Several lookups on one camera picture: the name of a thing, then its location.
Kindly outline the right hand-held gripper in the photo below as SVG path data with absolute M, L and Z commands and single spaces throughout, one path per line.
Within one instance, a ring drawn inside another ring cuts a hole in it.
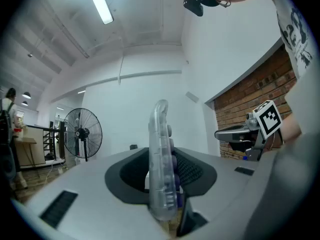
M 229 143 L 232 150 L 245 152 L 249 161 L 258 161 L 263 152 L 273 148 L 276 137 L 281 136 L 280 113 L 272 100 L 266 100 L 247 113 L 245 124 L 217 130 L 214 136 Z

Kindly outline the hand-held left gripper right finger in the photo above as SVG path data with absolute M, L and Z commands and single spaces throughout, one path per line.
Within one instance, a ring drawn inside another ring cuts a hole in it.
M 181 240 L 303 240 L 317 236 L 320 136 L 301 135 L 260 161 L 185 148 L 178 159 L 198 178 L 184 185 Z

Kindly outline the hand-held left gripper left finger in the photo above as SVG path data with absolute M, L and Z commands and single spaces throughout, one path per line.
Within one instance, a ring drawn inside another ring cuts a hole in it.
M 26 204 L 12 202 L 36 235 L 45 240 L 169 240 L 146 205 L 127 204 L 107 188 L 110 166 L 140 152 L 128 150 L 84 162 L 44 186 Z M 77 196 L 57 228 L 40 216 L 63 191 Z

